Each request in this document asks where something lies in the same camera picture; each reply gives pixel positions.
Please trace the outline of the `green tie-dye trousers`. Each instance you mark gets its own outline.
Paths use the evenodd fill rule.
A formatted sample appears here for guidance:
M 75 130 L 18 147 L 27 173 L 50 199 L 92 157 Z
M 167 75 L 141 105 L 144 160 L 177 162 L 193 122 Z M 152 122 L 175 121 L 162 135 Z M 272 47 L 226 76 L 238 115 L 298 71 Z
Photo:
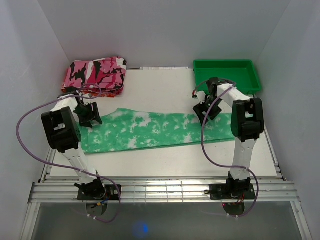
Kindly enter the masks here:
M 155 113 L 118 108 L 102 116 L 102 124 L 80 126 L 87 154 L 197 145 L 201 141 L 233 141 L 231 114 L 221 113 L 202 128 L 195 114 Z

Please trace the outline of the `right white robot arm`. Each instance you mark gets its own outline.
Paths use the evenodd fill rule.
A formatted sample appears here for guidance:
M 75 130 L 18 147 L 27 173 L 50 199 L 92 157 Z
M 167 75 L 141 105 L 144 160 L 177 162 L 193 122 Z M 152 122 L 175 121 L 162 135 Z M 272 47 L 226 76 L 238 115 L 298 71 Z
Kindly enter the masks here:
M 235 138 L 232 165 L 221 192 L 232 199 L 250 191 L 253 173 L 250 170 L 254 146 L 265 130 L 263 103 L 260 98 L 250 98 L 236 88 L 236 83 L 225 78 L 212 77 L 204 84 L 208 93 L 195 88 L 192 97 L 199 103 L 193 107 L 201 126 L 214 120 L 220 113 L 220 103 L 231 107 L 230 129 Z

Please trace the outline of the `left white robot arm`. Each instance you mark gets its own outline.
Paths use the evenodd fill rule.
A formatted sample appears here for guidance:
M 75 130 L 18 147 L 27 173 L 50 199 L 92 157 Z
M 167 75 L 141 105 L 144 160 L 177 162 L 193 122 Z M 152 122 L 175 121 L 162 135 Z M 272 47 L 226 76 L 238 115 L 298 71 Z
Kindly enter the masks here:
M 42 124 L 50 147 L 62 154 L 73 168 L 81 188 L 94 183 L 97 174 L 89 163 L 81 146 L 80 127 L 93 128 L 103 123 L 96 102 L 81 99 L 83 94 L 75 87 L 68 87 L 66 93 L 58 97 L 58 102 L 50 111 L 41 115 Z

